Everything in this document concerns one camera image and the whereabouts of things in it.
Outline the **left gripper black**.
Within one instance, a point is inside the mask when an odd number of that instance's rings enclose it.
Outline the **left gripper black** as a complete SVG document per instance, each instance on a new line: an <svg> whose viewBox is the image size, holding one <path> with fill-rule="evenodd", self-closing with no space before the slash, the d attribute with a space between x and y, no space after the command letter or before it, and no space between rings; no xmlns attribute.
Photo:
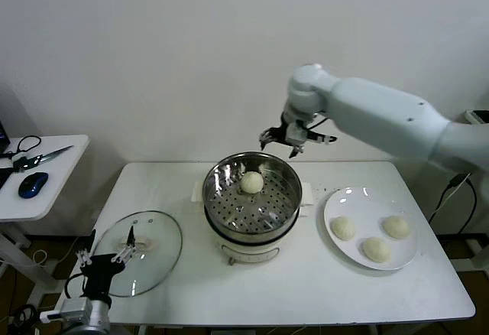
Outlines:
<svg viewBox="0 0 489 335"><path fill-rule="evenodd" d="M89 236L83 237L76 251L80 271L86 277L83 296L91 301L111 302L109 292L112 279L125 269L125 264L136 251L134 227L131 226L125 246L117 254L93 255L90 258L95 237L94 229Z"/></svg>

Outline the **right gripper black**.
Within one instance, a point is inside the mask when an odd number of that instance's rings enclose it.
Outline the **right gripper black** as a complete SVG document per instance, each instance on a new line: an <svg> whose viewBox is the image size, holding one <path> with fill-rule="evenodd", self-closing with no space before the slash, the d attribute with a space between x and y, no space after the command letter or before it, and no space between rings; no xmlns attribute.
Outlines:
<svg viewBox="0 0 489 335"><path fill-rule="evenodd" d="M270 143L285 144L292 148L289 158L295 158L304 152L308 140L308 131L302 120L280 120L280 127L264 130L259 136L260 148L263 151Z"/></svg>

